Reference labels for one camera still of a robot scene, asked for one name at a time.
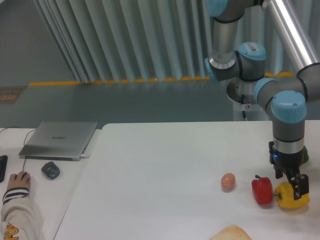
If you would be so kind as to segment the person's hand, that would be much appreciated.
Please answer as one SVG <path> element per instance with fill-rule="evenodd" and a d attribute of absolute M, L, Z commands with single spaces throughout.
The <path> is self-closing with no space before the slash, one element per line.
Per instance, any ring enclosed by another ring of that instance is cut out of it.
<path fill-rule="evenodd" d="M 25 171 L 20 171 L 17 174 L 11 174 L 9 177 L 7 192 L 22 192 L 26 193 L 31 187 L 31 176 Z"/>

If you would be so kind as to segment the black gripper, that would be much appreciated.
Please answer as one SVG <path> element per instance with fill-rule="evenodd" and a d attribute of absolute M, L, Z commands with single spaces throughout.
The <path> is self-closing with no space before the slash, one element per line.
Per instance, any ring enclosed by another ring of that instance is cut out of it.
<path fill-rule="evenodd" d="M 269 162 L 275 170 L 275 178 L 280 179 L 286 175 L 293 190 L 293 199 L 299 200 L 309 193 L 309 177 L 300 173 L 300 165 L 303 163 L 303 148 L 294 153 L 284 153 L 276 149 L 276 143 L 270 141 Z"/>

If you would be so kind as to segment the cream striped sleeve forearm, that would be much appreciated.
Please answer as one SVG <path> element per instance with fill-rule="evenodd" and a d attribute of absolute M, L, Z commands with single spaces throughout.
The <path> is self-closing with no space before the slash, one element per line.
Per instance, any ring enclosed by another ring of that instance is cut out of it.
<path fill-rule="evenodd" d="M 15 187 L 7 190 L 0 210 L 2 240 L 39 240 L 40 224 L 29 197 L 29 189 Z"/>

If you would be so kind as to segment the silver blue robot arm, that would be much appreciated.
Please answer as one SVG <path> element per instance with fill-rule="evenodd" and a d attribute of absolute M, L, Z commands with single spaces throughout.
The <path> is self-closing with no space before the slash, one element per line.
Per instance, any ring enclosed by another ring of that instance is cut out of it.
<path fill-rule="evenodd" d="M 209 78 L 220 82 L 236 78 L 236 96 L 260 105 L 272 121 L 269 161 L 277 179 L 286 177 L 293 198 L 309 192 L 309 178 L 300 172 L 304 157 L 306 104 L 320 98 L 320 58 L 289 0 L 208 0 L 214 21 L 212 52 L 205 59 Z M 271 18 L 295 71 L 295 79 L 282 83 L 265 76 L 265 48 L 245 42 L 233 49 L 238 21 L 246 9 L 260 6 Z"/>

